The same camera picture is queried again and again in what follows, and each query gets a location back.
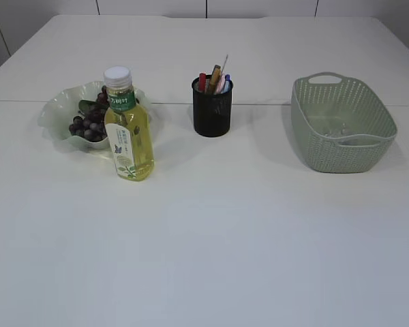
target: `black pen holder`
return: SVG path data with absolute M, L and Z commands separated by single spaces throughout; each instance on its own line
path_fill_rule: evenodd
M 211 75 L 206 75 L 208 87 Z M 215 138 L 230 129 L 233 83 L 229 81 L 228 91 L 220 94 L 206 94 L 198 90 L 198 78 L 192 82 L 194 129 L 201 136 Z

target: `plastic basket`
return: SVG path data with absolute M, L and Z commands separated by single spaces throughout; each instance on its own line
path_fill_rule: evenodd
M 340 81 L 312 80 L 321 76 Z M 364 82 L 329 72 L 295 81 L 291 121 L 306 164 L 319 172 L 366 172 L 397 135 L 393 118 Z

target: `bottle label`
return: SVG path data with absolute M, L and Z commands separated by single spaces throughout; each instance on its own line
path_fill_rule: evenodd
M 115 111 L 126 111 L 136 106 L 135 92 L 109 95 L 110 107 Z
M 107 124 L 106 132 L 114 155 L 117 174 L 127 178 L 136 178 L 134 153 L 129 130 L 117 124 Z

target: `white bottle cap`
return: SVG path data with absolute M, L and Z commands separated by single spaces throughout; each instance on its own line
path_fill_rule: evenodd
M 111 89 L 122 89 L 132 85 L 132 75 L 127 67 L 115 66 L 104 72 L 104 83 Z

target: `green label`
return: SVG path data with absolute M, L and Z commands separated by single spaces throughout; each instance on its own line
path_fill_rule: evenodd
M 109 95 L 110 107 L 116 111 L 126 111 L 136 106 L 135 92 Z

